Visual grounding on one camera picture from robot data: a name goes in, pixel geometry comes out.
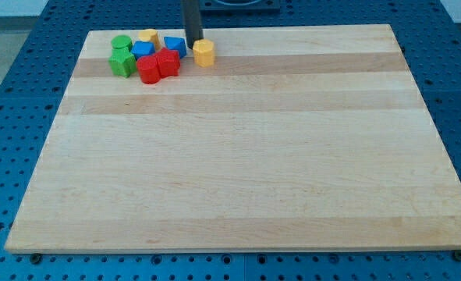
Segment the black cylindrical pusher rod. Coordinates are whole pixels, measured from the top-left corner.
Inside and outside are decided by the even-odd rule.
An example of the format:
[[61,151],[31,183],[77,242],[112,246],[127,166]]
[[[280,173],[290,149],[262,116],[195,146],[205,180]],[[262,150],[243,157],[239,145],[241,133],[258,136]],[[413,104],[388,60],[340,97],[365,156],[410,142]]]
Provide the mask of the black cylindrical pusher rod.
[[183,26],[188,48],[192,49],[194,43],[204,38],[200,3],[198,0],[181,0]]

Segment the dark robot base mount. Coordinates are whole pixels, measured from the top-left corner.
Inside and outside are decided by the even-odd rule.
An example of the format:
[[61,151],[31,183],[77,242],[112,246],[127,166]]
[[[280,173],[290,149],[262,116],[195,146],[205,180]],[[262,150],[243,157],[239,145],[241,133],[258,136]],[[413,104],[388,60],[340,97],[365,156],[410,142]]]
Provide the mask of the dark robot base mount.
[[200,10],[221,11],[278,11],[280,0],[200,0]]

